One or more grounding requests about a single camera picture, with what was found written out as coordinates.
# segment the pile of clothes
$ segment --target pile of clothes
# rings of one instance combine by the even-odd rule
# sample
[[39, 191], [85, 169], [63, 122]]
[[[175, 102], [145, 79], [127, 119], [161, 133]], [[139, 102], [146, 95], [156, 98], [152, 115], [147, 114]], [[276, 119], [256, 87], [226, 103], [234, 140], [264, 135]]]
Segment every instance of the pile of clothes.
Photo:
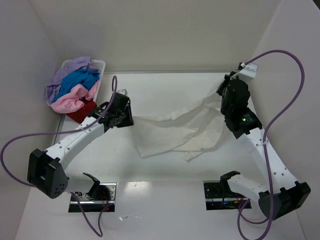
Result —
[[99, 70], [92, 66], [91, 57], [77, 57], [59, 68], [47, 84], [47, 103], [55, 112], [82, 123], [97, 106], [93, 98], [98, 90], [99, 79]]

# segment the robotic arm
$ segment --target robotic arm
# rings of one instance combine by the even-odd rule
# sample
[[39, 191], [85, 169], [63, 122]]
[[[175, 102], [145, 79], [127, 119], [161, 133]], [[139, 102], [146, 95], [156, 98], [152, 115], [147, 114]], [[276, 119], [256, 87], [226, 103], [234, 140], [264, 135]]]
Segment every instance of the robotic arm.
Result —
[[83, 123], [76, 128], [82, 129], [82, 131], [68, 135], [44, 151], [34, 150], [29, 157], [28, 182], [51, 199], [55, 199], [63, 192], [82, 192], [95, 198], [100, 190], [98, 179], [88, 173], [67, 176], [65, 170], [78, 153], [107, 130], [134, 124], [130, 99], [126, 95], [126, 90], [116, 92], [108, 112], [92, 127], [84, 129], [103, 114], [104, 108], [110, 104], [109, 102], [96, 107], [84, 119]]
[[[300, 183], [286, 168], [269, 140], [263, 142], [265, 130], [257, 116], [248, 108], [250, 92], [245, 83], [255, 77], [257, 69], [258, 66], [253, 63], [248, 65], [240, 63], [238, 72], [225, 75], [217, 93], [222, 96], [221, 113], [224, 115], [226, 126], [252, 155], [266, 182], [269, 181], [269, 176], [264, 145], [267, 148], [274, 189], [273, 220], [275, 220], [300, 208], [311, 190], [306, 182]], [[221, 176], [220, 184], [226, 197], [233, 192], [240, 193], [258, 203], [263, 214], [269, 217], [268, 186], [247, 179], [237, 171]]]

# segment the purple cloth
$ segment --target purple cloth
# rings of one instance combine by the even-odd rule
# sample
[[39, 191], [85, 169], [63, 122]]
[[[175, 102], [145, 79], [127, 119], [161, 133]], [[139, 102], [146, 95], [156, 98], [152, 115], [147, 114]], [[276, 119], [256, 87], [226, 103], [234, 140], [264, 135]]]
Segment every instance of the purple cloth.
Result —
[[81, 56], [72, 59], [64, 68], [59, 68], [54, 77], [48, 82], [45, 88], [45, 98], [48, 104], [52, 104], [53, 99], [59, 93], [62, 79], [79, 69], [88, 69], [93, 72], [99, 71], [96, 67], [91, 65], [90, 56]]

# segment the white plastic basket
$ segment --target white plastic basket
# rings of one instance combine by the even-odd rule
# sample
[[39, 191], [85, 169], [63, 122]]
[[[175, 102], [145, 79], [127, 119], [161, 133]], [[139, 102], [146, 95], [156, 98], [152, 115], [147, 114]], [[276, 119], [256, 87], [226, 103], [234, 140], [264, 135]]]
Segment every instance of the white plastic basket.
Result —
[[[68, 59], [68, 60], [65, 60], [62, 65], [61, 65], [61, 68], [64, 68], [68, 62], [70, 62], [71, 59]], [[104, 76], [104, 71], [105, 71], [105, 67], [106, 67], [106, 63], [102, 60], [95, 60], [95, 59], [92, 59], [91, 60], [91, 65], [93, 67], [96, 67], [97, 69], [99, 69], [99, 73], [100, 73], [100, 78], [99, 78], [99, 81], [98, 81], [98, 86], [97, 86], [97, 89], [96, 89], [96, 93], [94, 95], [94, 98], [93, 98], [93, 101], [96, 101], [97, 99], [97, 96], [98, 96], [98, 92], [99, 92], [99, 88], [100, 88], [100, 85], [101, 85], [101, 81], [102, 81], [102, 78]]]

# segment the pink cloth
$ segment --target pink cloth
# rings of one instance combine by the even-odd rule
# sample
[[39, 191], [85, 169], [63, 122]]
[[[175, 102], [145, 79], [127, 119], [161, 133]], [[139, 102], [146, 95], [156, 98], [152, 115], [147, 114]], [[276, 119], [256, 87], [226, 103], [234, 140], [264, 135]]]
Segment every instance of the pink cloth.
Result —
[[99, 81], [88, 91], [84, 86], [78, 84], [74, 86], [69, 93], [59, 97], [58, 100], [51, 104], [52, 109], [60, 114], [74, 113], [82, 108], [85, 104], [81, 101], [82, 98], [91, 100], [94, 98]]

